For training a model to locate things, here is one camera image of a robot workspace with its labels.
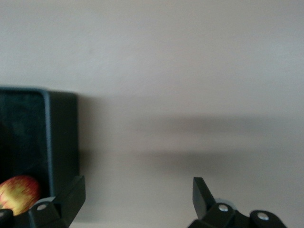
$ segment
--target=apple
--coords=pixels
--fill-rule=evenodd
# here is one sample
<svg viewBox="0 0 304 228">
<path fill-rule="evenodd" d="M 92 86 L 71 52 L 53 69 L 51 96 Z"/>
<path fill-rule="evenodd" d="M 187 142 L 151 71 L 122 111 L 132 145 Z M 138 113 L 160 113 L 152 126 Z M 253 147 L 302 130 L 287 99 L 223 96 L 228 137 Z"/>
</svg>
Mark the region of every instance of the apple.
<svg viewBox="0 0 304 228">
<path fill-rule="evenodd" d="M 40 192 L 40 185 L 33 177 L 12 177 L 0 184 L 0 209 L 11 209 L 14 216 L 19 215 L 39 200 Z"/>
</svg>

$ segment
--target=silver screw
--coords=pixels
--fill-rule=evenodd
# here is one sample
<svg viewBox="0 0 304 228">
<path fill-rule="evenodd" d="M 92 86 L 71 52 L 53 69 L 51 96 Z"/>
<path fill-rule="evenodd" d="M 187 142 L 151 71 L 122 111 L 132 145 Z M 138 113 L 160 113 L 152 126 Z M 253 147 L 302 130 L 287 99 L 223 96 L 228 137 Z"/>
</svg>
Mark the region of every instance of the silver screw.
<svg viewBox="0 0 304 228">
<path fill-rule="evenodd" d="M 37 207 L 37 210 L 44 210 L 45 208 L 47 208 L 46 204 L 41 204 Z"/>
<path fill-rule="evenodd" d="M 263 213 L 263 212 L 259 212 L 257 214 L 258 218 L 261 219 L 261 220 L 264 220 L 264 221 L 268 221 L 269 220 L 269 217 L 267 214 Z"/>
<path fill-rule="evenodd" d="M 223 211 L 223 212 L 227 212 L 228 211 L 228 207 L 226 205 L 224 205 L 224 204 L 219 205 L 218 209 L 220 211 Z"/>
</svg>

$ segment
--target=white wall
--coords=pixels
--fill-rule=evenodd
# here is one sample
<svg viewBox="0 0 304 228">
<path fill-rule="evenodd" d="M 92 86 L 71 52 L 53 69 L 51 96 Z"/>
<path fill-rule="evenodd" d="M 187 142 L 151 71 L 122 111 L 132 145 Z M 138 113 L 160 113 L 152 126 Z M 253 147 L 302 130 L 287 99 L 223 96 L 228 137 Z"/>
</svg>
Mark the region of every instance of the white wall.
<svg viewBox="0 0 304 228">
<path fill-rule="evenodd" d="M 303 227 L 304 1 L 2 0 L 1 84 L 79 94 L 72 228 L 185 228 L 192 178 Z"/>
</svg>

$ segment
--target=white surface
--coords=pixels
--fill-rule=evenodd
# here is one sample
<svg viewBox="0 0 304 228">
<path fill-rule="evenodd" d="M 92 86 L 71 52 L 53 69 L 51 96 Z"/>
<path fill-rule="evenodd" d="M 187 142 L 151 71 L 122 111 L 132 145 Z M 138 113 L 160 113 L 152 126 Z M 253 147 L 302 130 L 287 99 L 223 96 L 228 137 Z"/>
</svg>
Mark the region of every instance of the white surface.
<svg viewBox="0 0 304 228">
<path fill-rule="evenodd" d="M 2 0 L 1 83 L 79 94 L 71 228 L 185 228 L 192 178 L 304 226 L 304 1 Z"/>
</svg>

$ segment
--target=black bracket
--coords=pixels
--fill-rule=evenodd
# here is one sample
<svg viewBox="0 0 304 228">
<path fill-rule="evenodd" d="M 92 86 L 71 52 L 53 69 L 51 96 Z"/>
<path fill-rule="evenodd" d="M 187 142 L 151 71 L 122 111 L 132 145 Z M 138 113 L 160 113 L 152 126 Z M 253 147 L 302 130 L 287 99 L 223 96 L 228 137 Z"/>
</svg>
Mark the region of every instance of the black bracket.
<svg viewBox="0 0 304 228">
<path fill-rule="evenodd" d="M 287 228 L 271 212 L 255 210 L 246 217 L 230 204 L 217 202 L 201 177 L 193 179 L 193 205 L 198 219 L 189 228 Z"/>
<path fill-rule="evenodd" d="M 68 228 L 86 199 L 84 176 L 75 176 L 52 201 L 40 200 L 27 212 L 13 216 L 0 209 L 0 228 Z"/>
</svg>

